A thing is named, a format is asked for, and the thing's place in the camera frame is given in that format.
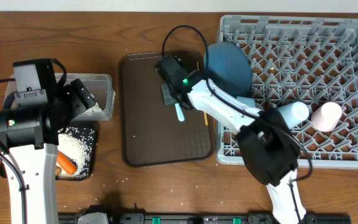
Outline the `light blue plastic cup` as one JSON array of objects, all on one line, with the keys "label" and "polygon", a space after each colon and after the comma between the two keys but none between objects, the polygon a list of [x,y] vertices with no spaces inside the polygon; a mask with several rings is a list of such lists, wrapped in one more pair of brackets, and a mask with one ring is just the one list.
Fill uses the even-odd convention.
[{"label": "light blue plastic cup", "polygon": [[307,120],[310,114],[307,105],[300,101],[281,106],[278,111],[290,129]]}]

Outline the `orange carrot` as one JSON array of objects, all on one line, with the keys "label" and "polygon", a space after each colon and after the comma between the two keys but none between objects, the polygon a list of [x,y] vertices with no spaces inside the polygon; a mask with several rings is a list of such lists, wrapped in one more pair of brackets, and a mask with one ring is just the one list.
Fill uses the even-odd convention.
[{"label": "orange carrot", "polygon": [[61,152],[58,152],[57,163],[67,174],[73,175],[77,171],[74,163]]}]

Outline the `light blue plastic knife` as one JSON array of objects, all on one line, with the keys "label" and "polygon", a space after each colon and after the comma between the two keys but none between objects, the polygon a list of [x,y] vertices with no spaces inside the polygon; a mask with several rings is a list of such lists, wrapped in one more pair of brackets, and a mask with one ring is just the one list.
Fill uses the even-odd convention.
[{"label": "light blue plastic knife", "polygon": [[180,122],[184,122],[185,116],[183,114],[182,108],[179,103],[175,103],[175,110],[177,113],[177,118]]}]

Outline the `white tissue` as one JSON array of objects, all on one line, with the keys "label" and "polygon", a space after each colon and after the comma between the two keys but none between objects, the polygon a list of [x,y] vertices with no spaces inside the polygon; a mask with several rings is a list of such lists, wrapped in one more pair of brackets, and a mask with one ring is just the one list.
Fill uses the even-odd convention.
[{"label": "white tissue", "polygon": [[97,101],[95,101],[95,105],[92,106],[90,109],[87,109],[84,114],[87,116],[96,116],[100,115],[103,112],[103,110],[99,107],[99,104]]}]

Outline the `brown food scrap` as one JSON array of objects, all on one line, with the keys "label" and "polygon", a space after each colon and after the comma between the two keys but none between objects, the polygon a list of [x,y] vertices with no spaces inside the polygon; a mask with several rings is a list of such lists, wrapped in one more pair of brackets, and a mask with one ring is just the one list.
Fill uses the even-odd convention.
[{"label": "brown food scrap", "polygon": [[55,176],[56,176],[56,177],[58,177],[61,173],[62,173],[62,168],[61,168],[61,167],[56,166],[56,169],[55,169]]}]

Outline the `large blue plate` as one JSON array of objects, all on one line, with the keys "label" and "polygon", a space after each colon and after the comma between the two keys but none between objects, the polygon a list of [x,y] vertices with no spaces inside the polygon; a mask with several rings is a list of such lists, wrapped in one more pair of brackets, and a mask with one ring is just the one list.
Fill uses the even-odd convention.
[{"label": "large blue plate", "polygon": [[208,76],[220,89],[233,97],[249,97],[252,70],[245,53],[228,42],[208,47]]}]

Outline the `white rice pile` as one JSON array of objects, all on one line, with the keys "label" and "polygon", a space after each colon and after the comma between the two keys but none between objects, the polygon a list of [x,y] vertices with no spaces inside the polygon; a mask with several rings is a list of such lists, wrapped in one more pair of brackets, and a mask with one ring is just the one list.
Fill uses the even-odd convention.
[{"label": "white rice pile", "polygon": [[77,171],[67,174],[63,169],[56,180],[82,181],[90,176],[96,131],[93,128],[68,127],[58,134],[58,150],[74,163]]}]

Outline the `light blue rice bowl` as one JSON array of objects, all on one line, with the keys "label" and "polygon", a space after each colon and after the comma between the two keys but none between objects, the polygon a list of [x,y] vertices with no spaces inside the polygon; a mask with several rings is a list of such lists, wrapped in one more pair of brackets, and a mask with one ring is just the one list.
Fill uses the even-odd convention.
[{"label": "light blue rice bowl", "polygon": [[252,108],[255,108],[255,100],[253,98],[246,98],[246,97],[242,97],[242,96],[238,96],[237,100],[240,101],[241,103],[250,106]]}]

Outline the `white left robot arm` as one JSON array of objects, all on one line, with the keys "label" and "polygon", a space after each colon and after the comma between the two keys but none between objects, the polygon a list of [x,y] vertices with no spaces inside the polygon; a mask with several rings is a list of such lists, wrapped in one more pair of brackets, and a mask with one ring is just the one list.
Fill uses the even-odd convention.
[{"label": "white left robot arm", "polygon": [[96,104],[77,78],[16,78],[16,108],[0,111],[0,155],[6,169],[13,223],[58,223],[55,167],[58,134]]}]

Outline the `pink plastic cup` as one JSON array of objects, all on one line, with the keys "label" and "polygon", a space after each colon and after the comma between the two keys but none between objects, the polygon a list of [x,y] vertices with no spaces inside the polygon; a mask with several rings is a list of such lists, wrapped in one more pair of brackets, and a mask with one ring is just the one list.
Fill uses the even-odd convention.
[{"label": "pink plastic cup", "polygon": [[332,131],[337,126],[341,116],[341,106],[334,102],[327,102],[311,115],[311,124],[318,131]]}]

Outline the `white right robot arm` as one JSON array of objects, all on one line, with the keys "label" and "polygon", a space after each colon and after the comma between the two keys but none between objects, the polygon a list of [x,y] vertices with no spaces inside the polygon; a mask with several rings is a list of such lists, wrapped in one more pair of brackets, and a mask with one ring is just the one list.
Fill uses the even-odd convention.
[{"label": "white right robot arm", "polygon": [[235,134],[247,170],[267,187],[276,221],[301,223],[306,215],[297,187],[302,147],[290,130],[308,118],[307,106],[295,102],[262,111],[228,95],[197,70],[157,71],[174,99],[207,113]]}]

